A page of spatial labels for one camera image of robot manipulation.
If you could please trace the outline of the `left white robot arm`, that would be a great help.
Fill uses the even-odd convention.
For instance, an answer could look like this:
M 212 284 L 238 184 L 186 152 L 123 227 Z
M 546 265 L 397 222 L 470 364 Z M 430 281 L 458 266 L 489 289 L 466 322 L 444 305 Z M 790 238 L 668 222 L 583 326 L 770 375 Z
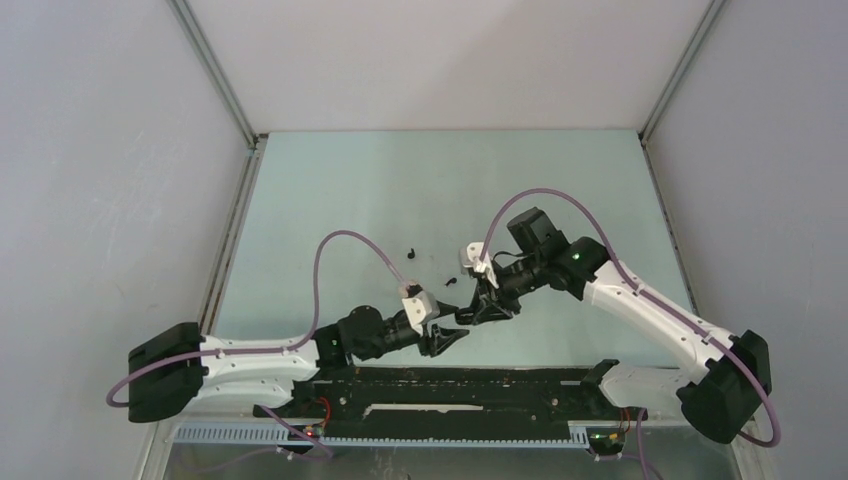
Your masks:
M 424 357 L 442 354 L 469 333 L 436 324 L 455 310 L 412 299 L 383 317 L 374 307 L 359 306 L 307 341 L 221 339 L 203 335 L 196 323 L 180 323 L 130 351 L 122 406 L 129 421 L 139 424 L 248 405 L 304 416 L 316 403 L 316 390 L 305 381 L 408 347 Z

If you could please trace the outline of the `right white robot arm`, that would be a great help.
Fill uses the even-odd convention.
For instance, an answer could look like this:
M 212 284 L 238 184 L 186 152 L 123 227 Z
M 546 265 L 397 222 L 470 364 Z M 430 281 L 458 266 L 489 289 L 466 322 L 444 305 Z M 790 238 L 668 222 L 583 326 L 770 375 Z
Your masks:
M 521 297 L 548 287 L 604 310 L 665 348 L 672 369 L 633 367 L 618 360 L 598 364 L 581 392 L 585 411 L 606 418 L 619 407 L 677 410 L 700 434 L 729 444 L 772 391 L 767 341 L 741 335 L 684 310 L 591 237 L 570 241 L 547 214 L 533 207 L 512 219 L 508 231 L 520 249 L 501 266 L 483 243 L 461 249 L 459 261 L 477 281 L 471 304 L 456 315 L 461 325 L 508 320 Z

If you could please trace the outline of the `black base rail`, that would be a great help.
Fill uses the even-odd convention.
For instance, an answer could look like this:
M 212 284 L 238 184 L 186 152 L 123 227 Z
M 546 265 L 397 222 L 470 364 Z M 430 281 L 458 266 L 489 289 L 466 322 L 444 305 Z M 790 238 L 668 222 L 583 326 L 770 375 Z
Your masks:
M 633 427 L 593 368 L 349 366 L 298 382 L 284 419 L 315 418 L 328 437 L 389 441 L 563 441 L 573 422 Z

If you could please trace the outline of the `right aluminium frame post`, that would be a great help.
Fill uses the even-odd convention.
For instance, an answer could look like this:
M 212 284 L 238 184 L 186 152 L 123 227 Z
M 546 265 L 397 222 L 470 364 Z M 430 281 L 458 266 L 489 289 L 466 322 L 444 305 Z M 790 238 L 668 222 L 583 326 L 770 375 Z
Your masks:
M 683 52 L 676 61 L 671 74 L 664 83 L 664 86 L 654 102 L 643 126 L 638 131 L 638 138 L 645 160 L 646 167 L 662 217 L 665 223 L 665 228 L 675 254 L 678 270 L 685 288 L 687 304 L 692 308 L 694 313 L 698 313 L 697 299 L 692 288 L 690 275 L 687 272 L 685 261 L 680 251 L 678 235 L 675 231 L 674 220 L 668 207 L 664 195 L 664 188 L 660 176 L 657 173 L 655 162 L 652 158 L 651 146 L 658 128 L 674 102 L 681 86 L 686 80 L 691 70 L 696 65 L 698 56 L 717 24 L 720 22 L 721 16 L 726 10 L 730 1 L 727 0 L 711 0 L 708 2 L 703 14 L 701 15 L 693 33 L 690 35 Z

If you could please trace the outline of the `aluminium frame post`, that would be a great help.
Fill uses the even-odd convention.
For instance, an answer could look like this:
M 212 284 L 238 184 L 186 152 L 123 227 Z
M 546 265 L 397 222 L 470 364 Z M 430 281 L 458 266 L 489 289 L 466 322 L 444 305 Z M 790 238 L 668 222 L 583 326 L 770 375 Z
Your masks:
M 223 235 L 213 263 L 206 297 L 197 320 L 201 333 L 213 334 L 221 323 L 226 289 L 234 267 L 238 243 L 262 163 L 267 138 L 257 133 L 248 120 L 236 91 L 229 81 L 191 3 L 186 0 L 170 0 L 168 6 L 183 30 L 188 44 L 192 47 L 212 88 L 234 122 L 237 133 L 246 145 L 246 153 L 237 175 L 233 199 L 225 216 Z
M 692 288 L 690 275 L 687 272 L 685 261 L 680 251 L 678 235 L 675 231 L 674 220 L 668 207 L 664 195 L 664 188 L 660 176 L 657 173 L 655 162 L 652 158 L 651 146 L 658 128 L 674 102 L 681 86 L 686 80 L 691 70 L 696 65 L 698 56 L 717 24 L 720 22 L 721 16 L 726 10 L 730 1 L 727 0 L 711 0 L 708 2 L 703 14 L 701 15 L 693 33 L 690 35 L 683 52 L 676 61 L 671 74 L 664 83 L 664 86 L 654 102 L 643 126 L 638 131 L 638 138 L 645 160 L 646 167 L 662 217 L 665 223 L 665 228 L 675 254 L 678 270 L 685 288 L 687 304 L 692 308 L 694 313 L 698 313 L 697 299 Z

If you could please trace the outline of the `left aluminium frame post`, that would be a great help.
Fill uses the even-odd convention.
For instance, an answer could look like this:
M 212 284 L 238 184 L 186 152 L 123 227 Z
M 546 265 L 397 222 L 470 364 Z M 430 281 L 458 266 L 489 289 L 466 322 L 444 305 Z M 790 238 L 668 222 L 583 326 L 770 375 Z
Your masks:
M 225 216 L 223 235 L 213 263 L 206 297 L 197 320 L 201 333 L 213 334 L 221 323 L 226 289 L 234 267 L 238 243 L 262 163 L 267 138 L 257 133 L 248 120 L 236 91 L 229 81 L 191 3 L 186 0 L 170 0 L 168 6 L 183 30 L 188 44 L 192 47 L 212 88 L 234 122 L 237 133 L 246 145 L 246 153 L 237 175 L 233 199 Z

